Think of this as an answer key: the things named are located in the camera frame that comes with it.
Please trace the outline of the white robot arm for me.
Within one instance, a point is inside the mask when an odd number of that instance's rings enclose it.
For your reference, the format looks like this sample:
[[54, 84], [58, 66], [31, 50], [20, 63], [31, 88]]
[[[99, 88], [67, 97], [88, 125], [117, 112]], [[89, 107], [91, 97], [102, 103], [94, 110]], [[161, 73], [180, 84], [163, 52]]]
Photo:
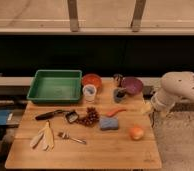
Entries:
[[169, 112], [182, 98], [194, 103], [194, 72], [167, 72], [160, 79], [160, 89], [144, 103], [140, 112]]

